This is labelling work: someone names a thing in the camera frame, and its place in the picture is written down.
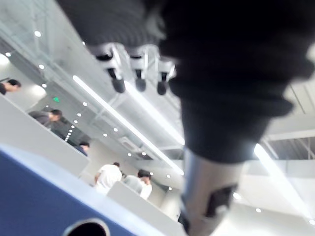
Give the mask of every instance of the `gray shirt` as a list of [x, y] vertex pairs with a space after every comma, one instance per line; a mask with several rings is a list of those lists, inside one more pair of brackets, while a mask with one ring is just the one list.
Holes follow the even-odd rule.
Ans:
[[51, 128], [49, 112], [33, 111], [29, 115], [47, 128]]
[[127, 176], [123, 183], [126, 184], [129, 188], [131, 188], [136, 193], [140, 194], [142, 192], [144, 184], [141, 182], [141, 179], [139, 179], [136, 176]]

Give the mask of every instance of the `fluorescent light strip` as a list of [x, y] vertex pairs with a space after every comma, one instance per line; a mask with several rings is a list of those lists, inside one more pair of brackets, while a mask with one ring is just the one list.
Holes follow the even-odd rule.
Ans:
[[296, 192], [291, 183], [286, 179], [283, 172], [278, 168], [275, 162], [270, 158], [265, 149], [256, 144], [254, 153], [259, 158], [263, 166], [269, 172], [270, 176], [273, 178], [274, 184], [277, 185], [278, 189], [282, 192], [283, 196], [305, 217], [311, 219], [312, 216], [308, 211], [304, 201], [301, 199], [299, 194]]
[[144, 108], [148, 114], [162, 126], [181, 145], [185, 145], [185, 139], [173, 128], [173, 126], [151, 105], [128, 81], [125, 81], [128, 93]]
[[169, 159], [163, 152], [161, 152], [153, 143], [151, 143], [140, 131], [131, 125], [124, 117], [122, 117], [114, 108], [105, 102], [96, 92], [94, 92], [87, 84], [85, 84], [78, 76], [72, 76], [73, 80], [83, 88], [89, 95], [91, 95], [99, 104], [101, 104], [110, 114], [118, 119], [124, 126], [126, 126], [132, 133], [134, 133], [142, 142], [144, 142], [156, 155], [162, 158], [168, 165], [174, 168], [179, 174], [184, 175], [184, 171], [179, 168], [171, 159]]

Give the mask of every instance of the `exit sign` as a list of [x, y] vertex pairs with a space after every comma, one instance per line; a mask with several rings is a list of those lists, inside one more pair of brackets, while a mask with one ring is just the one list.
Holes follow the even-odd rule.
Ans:
[[60, 103], [60, 100], [59, 100], [58, 97], [54, 97], [53, 100], [54, 100], [55, 102], [57, 102], [57, 103]]

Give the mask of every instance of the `blue panel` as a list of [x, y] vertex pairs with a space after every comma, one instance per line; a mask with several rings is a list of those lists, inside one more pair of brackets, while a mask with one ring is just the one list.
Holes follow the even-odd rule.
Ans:
[[0, 147], [0, 186], [3, 236], [61, 236], [88, 218], [103, 220], [112, 236], [162, 235], [44, 158], [16, 149]]

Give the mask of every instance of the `ceiling light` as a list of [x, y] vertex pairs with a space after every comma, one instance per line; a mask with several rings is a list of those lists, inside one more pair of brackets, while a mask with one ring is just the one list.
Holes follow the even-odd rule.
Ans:
[[41, 37], [41, 33], [39, 31], [35, 31], [34, 34], [36, 37]]
[[255, 155], [259, 158], [262, 165], [269, 172], [270, 176], [273, 178], [273, 183], [277, 185], [282, 195], [291, 203], [291, 205], [296, 208], [305, 217], [311, 219], [311, 214], [308, 211], [305, 203], [296, 192], [291, 183], [286, 179], [283, 172], [278, 168], [275, 162], [270, 158], [269, 154], [260, 145], [256, 144], [254, 149]]
[[233, 193], [233, 197], [234, 197], [236, 200], [241, 200], [241, 199], [242, 199], [241, 195], [239, 195], [238, 193]]
[[150, 148], [157, 156], [163, 159], [168, 165], [174, 168], [179, 174], [184, 175], [184, 171], [178, 167], [171, 159], [169, 159], [161, 150], [159, 150], [151, 141], [149, 141], [139, 130], [130, 124], [123, 116], [121, 116], [114, 108], [105, 102], [96, 92], [87, 86], [79, 77], [74, 75], [73, 80], [91, 95], [99, 104], [101, 104], [111, 115], [119, 120], [125, 127], [134, 133], [148, 148]]
[[0, 54], [0, 65], [7, 65], [9, 62], [9, 59], [5, 55]]
[[46, 95], [46, 91], [45, 89], [43, 89], [41, 86], [39, 85], [33, 85], [32, 88], [31, 88], [33, 94], [35, 96], [38, 96], [38, 97], [43, 97]]
[[125, 81], [125, 87], [128, 93], [133, 97], [148, 114], [156, 120], [161, 127], [165, 129], [181, 145], [185, 144], [185, 139], [176, 129], [158, 112], [154, 106], [148, 102], [128, 81]]

